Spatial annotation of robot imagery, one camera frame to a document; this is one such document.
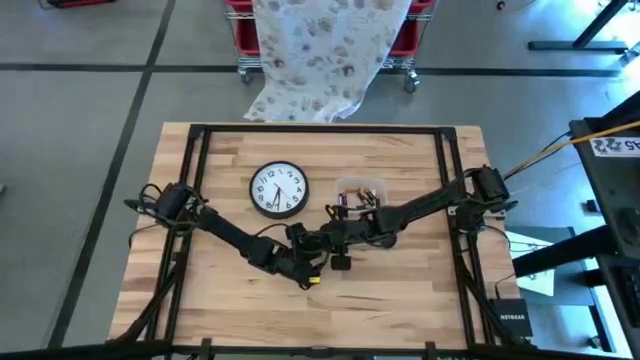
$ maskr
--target butcher block tabletop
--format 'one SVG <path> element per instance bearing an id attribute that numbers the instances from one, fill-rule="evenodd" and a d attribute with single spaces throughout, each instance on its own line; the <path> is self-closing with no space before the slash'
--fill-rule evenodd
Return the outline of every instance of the butcher block tabletop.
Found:
<path id="1" fill-rule="evenodd" d="M 336 203 L 339 178 L 381 179 L 391 205 L 441 186 L 432 135 L 242 132 L 233 125 L 235 132 L 211 135 L 201 192 L 209 206 L 248 233 L 279 222 L 260 215 L 249 198 L 251 176 L 274 160 L 290 161 L 308 177 L 306 208 L 284 220 L 302 222 L 307 229 L 329 221 L 324 206 Z M 164 187 L 178 180 L 189 126 L 164 125 L 149 182 Z M 456 131 L 463 168 L 488 165 L 480 128 Z M 453 178 L 446 141 L 445 149 Z M 137 226 L 150 224 L 151 218 L 141 217 Z M 503 228 L 497 220 L 488 224 Z M 266 235 L 287 242 L 282 227 Z M 165 236 L 158 226 L 134 237 L 110 338 L 122 334 L 152 297 Z M 508 245 L 499 232 L 487 230 L 479 234 L 478 248 L 487 293 L 493 296 L 494 284 L 514 272 Z M 195 231 L 174 344 L 197 346 L 211 338 L 217 346 L 417 349 L 433 341 L 439 349 L 466 348 L 445 211 L 411 223 L 391 249 L 358 245 L 349 254 L 351 270 L 327 265 L 321 283 L 303 291 L 291 280 L 248 265 L 215 236 Z M 519 297 L 515 279 L 501 282 L 500 294 Z M 470 299 L 476 340 L 482 342 L 477 306 Z M 165 303 L 157 337 L 167 321 L 169 300 Z"/>

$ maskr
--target white cloth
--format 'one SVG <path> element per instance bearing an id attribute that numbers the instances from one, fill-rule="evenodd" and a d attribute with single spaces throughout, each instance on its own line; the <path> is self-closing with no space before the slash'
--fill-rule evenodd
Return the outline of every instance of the white cloth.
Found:
<path id="1" fill-rule="evenodd" d="M 332 122 L 353 114 L 411 0 L 253 0 L 265 87 L 245 115 Z"/>

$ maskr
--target clock face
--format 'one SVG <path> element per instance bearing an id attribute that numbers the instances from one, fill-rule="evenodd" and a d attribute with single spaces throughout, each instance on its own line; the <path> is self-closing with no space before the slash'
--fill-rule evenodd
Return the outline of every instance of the clock face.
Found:
<path id="1" fill-rule="evenodd" d="M 272 219 L 297 214 L 307 203 L 309 187 L 302 169 L 287 161 L 262 166 L 249 184 L 251 202 L 258 211 Z"/>

